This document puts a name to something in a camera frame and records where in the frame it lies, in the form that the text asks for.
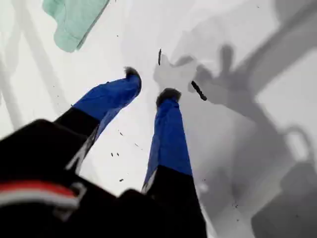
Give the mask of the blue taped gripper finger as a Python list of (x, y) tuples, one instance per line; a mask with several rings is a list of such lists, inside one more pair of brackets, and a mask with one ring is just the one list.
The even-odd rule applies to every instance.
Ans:
[(140, 94), (142, 80), (137, 70), (126, 67), (124, 71), (124, 78), (92, 88), (55, 120), (57, 124), (88, 139), (84, 155), (81, 158), (74, 156), (66, 164), (67, 170), (80, 171), (84, 158), (107, 125)]
[(157, 113), (142, 192), (190, 216), (201, 215), (179, 108), (181, 93), (164, 89)]

